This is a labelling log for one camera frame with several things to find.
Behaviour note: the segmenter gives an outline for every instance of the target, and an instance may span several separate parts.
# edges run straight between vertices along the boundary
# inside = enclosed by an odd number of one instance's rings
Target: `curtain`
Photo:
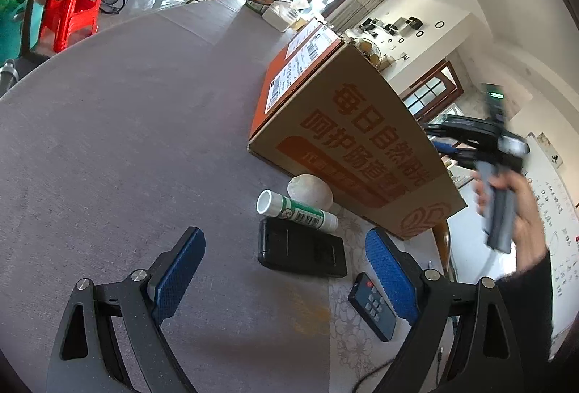
[[[360,24],[384,0],[351,0],[346,2],[331,24],[335,32],[344,32]]]

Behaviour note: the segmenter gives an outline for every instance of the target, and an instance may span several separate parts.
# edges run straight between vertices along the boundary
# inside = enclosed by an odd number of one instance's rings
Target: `cardboard box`
[[[248,149],[291,174],[320,177],[337,203],[402,239],[465,206],[402,100],[319,23],[270,64]]]

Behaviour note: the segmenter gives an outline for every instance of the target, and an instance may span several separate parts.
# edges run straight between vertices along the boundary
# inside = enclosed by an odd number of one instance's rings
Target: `floor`
[[[111,15],[101,13],[98,17],[99,32],[109,29],[112,26],[122,24],[123,22],[133,19],[144,14],[155,12],[156,10],[166,9],[183,4],[187,0],[127,0],[127,4],[119,14]],[[69,46],[73,45],[86,37],[90,36],[90,29],[79,30],[73,33],[69,39]],[[47,32],[38,42],[35,51],[53,56],[55,55],[52,45],[54,41],[54,34]]]

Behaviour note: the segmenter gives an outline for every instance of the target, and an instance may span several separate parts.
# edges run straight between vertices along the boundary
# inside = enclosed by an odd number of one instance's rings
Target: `white cable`
[[[496,262],[497,260],[497,256],[499,256],[499,253],[493,249],[491,249],[489,257],[487,258],[485,265],[482,266],[482,269],[478,275],[478,277],[474,280],[473,284],[477,284],[479,280],[481,280],[484,276],[487,275],[488,271],[490,271],[490,268],[493,267],[494,262]]]

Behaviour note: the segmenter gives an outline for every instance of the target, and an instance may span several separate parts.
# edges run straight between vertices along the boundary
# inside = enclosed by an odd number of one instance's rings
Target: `human hand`
[[[480,174],[474,173],[474,190],[477,194],[478,213],[484,215],[489,196]],[[546,254],[545,231],[537,208],[537,201],[525,176],[508,170],[492,176],[489,184],[495,189],[511,189],[516,195],[516,217],[512,240],[516,246],[516,271],[536,265]]]

